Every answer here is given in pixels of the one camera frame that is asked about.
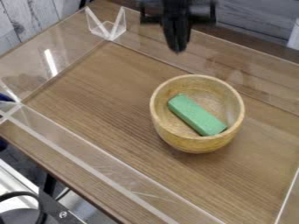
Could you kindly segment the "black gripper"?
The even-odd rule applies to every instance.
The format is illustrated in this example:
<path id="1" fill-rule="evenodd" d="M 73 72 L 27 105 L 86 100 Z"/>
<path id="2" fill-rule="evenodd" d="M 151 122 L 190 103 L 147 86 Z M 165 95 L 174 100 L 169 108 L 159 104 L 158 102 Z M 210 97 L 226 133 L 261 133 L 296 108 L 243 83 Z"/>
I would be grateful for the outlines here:
<path id="1" fill-rule="evenodd" d="M 218 0 L 139 0 L 141 23 L 163 22 L 169 47 L 175 53 L 183 52 L 191 36 L 190 21 L 214 24 L 217 6 Z"/>

